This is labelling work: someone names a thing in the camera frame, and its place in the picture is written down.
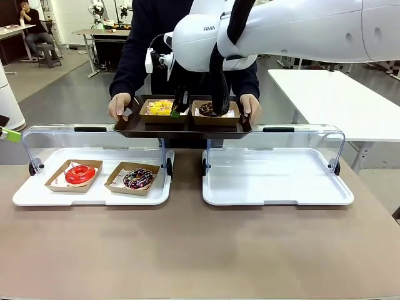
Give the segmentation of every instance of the white pillar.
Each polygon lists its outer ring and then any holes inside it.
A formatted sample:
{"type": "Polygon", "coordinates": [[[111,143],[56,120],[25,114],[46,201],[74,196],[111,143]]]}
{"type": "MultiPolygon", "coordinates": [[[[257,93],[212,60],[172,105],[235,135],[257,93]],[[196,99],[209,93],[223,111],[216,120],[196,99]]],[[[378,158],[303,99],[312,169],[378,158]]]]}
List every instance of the white pillar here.
{"type": "Polygon", "coordinates": [[[0,114],[9,117],[7,129],[22,129],[25,126],[25,119],[15,99],[13,91],[8,84],[4,73],[3,65],[0,61],[0,114]]]}

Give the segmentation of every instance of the white table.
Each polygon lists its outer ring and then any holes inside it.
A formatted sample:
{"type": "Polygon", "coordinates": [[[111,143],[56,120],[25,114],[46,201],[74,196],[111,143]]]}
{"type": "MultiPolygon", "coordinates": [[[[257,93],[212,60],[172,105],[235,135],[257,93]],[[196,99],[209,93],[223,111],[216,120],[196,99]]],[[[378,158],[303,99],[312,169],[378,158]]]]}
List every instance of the white table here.
{"type": "MultiPolygon", "coordinates": [[[[26,41],[25,41],[24,30],[28,29],[28,28],[31,28],[31,27],[34,27],[34,26],[36,26],[36,25],[24,25],[24,26],[18,26],[17,28],[13,28],[13,29],[2,30],[2,31],[0,31],[0,41],[2,39],[7,39],[7,38],[10,38],[11,36],[16,36],[18,34],[21,34],[22,38],[24,39],[24,45],[25,45],[26,53],[27,53],[27,56],[29,58],[27,61],[33,61],[31,52],[30,52],[29,47],[28,47],[28,45],[26,44],[26,41]]],[[[6,74],[15,74],[15,72],[6,72],[6,74]]]]}
{"type": "Polygon", "coordinates": [[[358,173],[375,142],[400,142],[400,107],[342,72],[269,70],[295,107],[310,124],[336,126],[347,142],[362,142],[352,164],[358,173]]]}
{"type": "Polygon", "coordinates": [[[131,31],[130,30],[116,30],[114,32],[112,32],[110,29],[81,29],[78,31],[73,32],[72,34],[77,34],[78,36],[83,36],[83,40],[85,42],[85,46],[86,46],[86,51],[87,51],[87,56],[89,56],[89,63],[90,63],[90,67],[92,68],[92,73],[87,75],[87,78],[92,78],[94,75],[98,74],[100,72],[99,69],[96,69],[93,63],[93,57],[91,56],[91,52],[89,49],[89,45],[88,45],[88,38],[86,37],[86,35],[89,36],[128,36],[129,33],[131,31]]]}

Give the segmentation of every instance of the red glazed donut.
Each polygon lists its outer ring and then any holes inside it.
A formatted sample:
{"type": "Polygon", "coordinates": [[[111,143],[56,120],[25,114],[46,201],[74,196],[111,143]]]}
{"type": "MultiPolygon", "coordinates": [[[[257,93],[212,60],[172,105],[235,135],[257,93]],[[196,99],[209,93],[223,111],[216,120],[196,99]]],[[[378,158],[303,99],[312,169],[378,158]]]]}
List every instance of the red glazed donut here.
{"type": "Polygon", "coordinates": [[[96,170],[91,166],[76,166],[68,170],[65,180],[72,186],[85,186],[95,173],[96,170]]]}

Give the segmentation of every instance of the beige table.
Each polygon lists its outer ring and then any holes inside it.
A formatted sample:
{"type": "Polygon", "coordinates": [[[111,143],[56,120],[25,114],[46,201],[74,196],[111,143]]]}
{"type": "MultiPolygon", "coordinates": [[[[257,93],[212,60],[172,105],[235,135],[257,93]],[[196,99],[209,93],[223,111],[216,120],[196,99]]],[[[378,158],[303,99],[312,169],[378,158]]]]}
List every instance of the beige table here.
{"type": "Polygon", "coordinates": [[[86,35],[89,36],[128,36],[130,30],[116,30],[115,32],[112,32],[110,29],[81,29],[78,31],[74,31],[72,34],[77,34],[78,36],[83,36],[85,46],[86,46],[86,51],[87,51],[87,56],[89,56],[89,62],[90,62],[90,67],[92,68],[92,73],[87,75],[87,78],[92,78],[94,75],[100,72],[99,69],[96,69],[93,63],[93,57],[91,55],[89,45],[88,45],[88,39],[86,35]]]}
{"type": "Polygon", "coordinates": [[[15,207],[1,166],[0,293],[36,299],[400,295],[400,227],[342,161],[349,207],[212,207],[199,151],[176,151],[158,207],[15,207]]]}
{"type": "MultiPolygon", "coordinates": [[[[36,25],[24,25],[24,26],[19,26],[17,28],[6,29],[6,30],[3,30],[3,31],[0,31],[0,41],[2,39],[7,39],[7,38],[10,38],[11,36],[17,36],[18,34],[21,34],[22,38],[24,39],[24,45],[25,45],[27,56],[28,56],[28,60],[23,60],[23,61],[31,61],[32,62],[33,61],[32,60],[32,55],[31,55],[31,51],[29,50],[29,47],[28,47],[28,45],[26,44],[26,41],[25,41],[24,30],[28,29],[28,28],[31,28],[31,27],[34,27],[34,26],[36,26],[36,25]]],[[[5,73],[7,75],[16,74],[16,72],[5,72],[5,73]]]]}

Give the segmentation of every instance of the green object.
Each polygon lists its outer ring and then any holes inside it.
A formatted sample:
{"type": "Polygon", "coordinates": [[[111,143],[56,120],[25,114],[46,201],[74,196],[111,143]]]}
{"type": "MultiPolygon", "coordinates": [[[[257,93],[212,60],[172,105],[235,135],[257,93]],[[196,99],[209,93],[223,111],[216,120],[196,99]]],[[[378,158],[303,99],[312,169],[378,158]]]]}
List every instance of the green object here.
{"type": "Polygon", "coordinates": [[[179,118],[180,115],[181,115],[181,114],[179,114],[177,111],[173,111],[173,112],[171,113],[171,117],[173,117],[174,119],[179,118]]]}
{"type": "Polygon", "coordinates": [[[10,130],[10,129],[6,129],[6,128],[0,128],[0,132],[2,132],[3,134],[6,134],[6,141],[10,141],[10,142],[14,142],[14,143],[19,143],[22,135],[19,132],[10,130]]]}

